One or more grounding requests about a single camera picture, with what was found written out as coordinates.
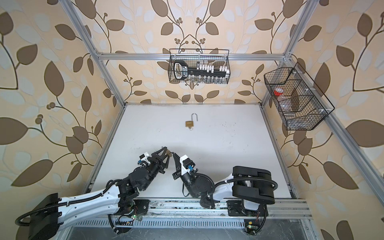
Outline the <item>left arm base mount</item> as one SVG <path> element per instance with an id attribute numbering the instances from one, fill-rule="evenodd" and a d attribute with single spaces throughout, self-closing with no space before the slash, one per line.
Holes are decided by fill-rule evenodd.
<path id="1" fill-rule="evenodd" d="M 119 205 L 118 211 L 114 215 L 145 215 L 149 210 L 150 200 L 148 199 L 134 199 L 127 204 Z"/>

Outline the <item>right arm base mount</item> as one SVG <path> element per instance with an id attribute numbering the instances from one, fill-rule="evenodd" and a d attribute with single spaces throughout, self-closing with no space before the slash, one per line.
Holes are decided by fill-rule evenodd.
<path id="1" fill-rule="evenodd" d="M 268 211 L 264 205 L 259 205 L 256 210 L 247 210 L 243 201 L 241 200 L 228 200 L 227 201 L 228 215 L 230 217 L 265 217 L 269 216 Z"/>

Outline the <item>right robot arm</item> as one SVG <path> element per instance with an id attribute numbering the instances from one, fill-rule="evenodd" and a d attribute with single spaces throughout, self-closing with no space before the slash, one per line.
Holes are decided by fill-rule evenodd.
<path id="1" fill-rule="evenodd" d="M 214 182 L 208 175 L 200 173 L 188 156 L 180 157 L 173 153 L 173 157 L 176 166 L 173 178 L 182 180 L 182 191 L 188 191 L 184 197 L 199 198 L 201 207 L 205 209 L 214 209 L 216 203 L 230 197 L 257 206 L 275 204 L 274 191 L 278 184 L 272 180 L 268 170 L 235 166 L 231 175 Z"/>

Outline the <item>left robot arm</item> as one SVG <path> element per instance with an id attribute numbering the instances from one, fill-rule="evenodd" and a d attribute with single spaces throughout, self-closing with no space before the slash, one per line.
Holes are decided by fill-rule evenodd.
<path id="1" fill-rule="evenodd" d="M 172 153 L 163 147 L 140 156 L 138 167 L 126 178 L 110 180 L 102 190 L 59 198 L 51 194 L 32 211 L 15 220 L 19 227 L 27 227 L 29 240 L 49 240 L 58 231 L 100 215 L 114 215 L 121 210 L 138 210 L 134 198 L 145 191 L 158 174 L 164 174 Z"/>

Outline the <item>large brass padlock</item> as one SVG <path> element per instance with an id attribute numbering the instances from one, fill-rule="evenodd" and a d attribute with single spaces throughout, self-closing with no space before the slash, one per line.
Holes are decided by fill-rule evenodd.
<path id="1" fill-rule="evenodd" d="M 198 115 L 196 113 L 191 114 L 191 120 L 185 122 L 187 128 L 194 127 L 194 116 L 196 117 L 196 121 L 198 121 Z"/>

